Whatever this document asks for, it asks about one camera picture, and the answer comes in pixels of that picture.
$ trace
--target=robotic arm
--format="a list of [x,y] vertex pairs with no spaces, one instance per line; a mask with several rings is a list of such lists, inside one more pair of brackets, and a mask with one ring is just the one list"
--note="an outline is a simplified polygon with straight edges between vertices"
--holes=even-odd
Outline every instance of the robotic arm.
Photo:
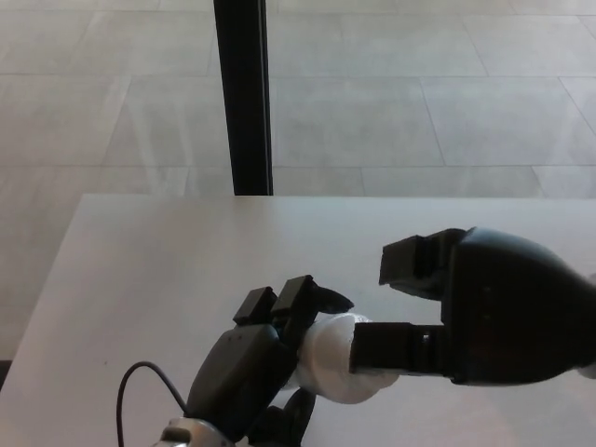
[[[383,250],[380,284],[441,302],[441,322],[356,322],[348,375],[371,371],[442,375],[457,385],[523,385],[596,364],[596,287],[529,240],[492,230],[449,229]],[[299,447],[315,405],[299,389],[270,406],[296,370],[318,312],[352,303],[312,277],[291,279],[279,297],[251,291],[205,359],[158,446]]]

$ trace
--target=metal pole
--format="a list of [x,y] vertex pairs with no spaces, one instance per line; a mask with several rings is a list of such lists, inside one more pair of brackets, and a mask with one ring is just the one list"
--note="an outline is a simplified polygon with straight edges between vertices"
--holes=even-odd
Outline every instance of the metal pole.
[[234,193],[272,196],[265,0],[213,0]]

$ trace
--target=tiled floor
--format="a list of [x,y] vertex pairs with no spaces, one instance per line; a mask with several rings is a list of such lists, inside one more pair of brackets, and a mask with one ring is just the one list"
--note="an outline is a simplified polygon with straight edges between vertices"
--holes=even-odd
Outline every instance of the tiled floor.
[[[0,358],[82,193],[232,192],[211,0],[0,0]],[[595,0],[269,0],[280,195],[596,197]]]

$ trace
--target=table surface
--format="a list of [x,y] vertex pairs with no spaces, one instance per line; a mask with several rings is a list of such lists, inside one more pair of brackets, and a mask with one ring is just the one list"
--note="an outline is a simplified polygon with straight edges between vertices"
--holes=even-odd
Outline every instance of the table surface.
[[[137,360],[185,395],[247,291],[312,274],[375,320],[438,323],[440,305],[377,286],[382,247],[447,227],[530,237],[596,272],[596,202],[547,200],[85,196],[5,388],[11,447],[115,445],[115,397]],[[179,414],[151,372],[125,395],[128,447]],[[401,377],[360,405],[318,400],[304,446],[593,446],[596,382],[454,386]]]

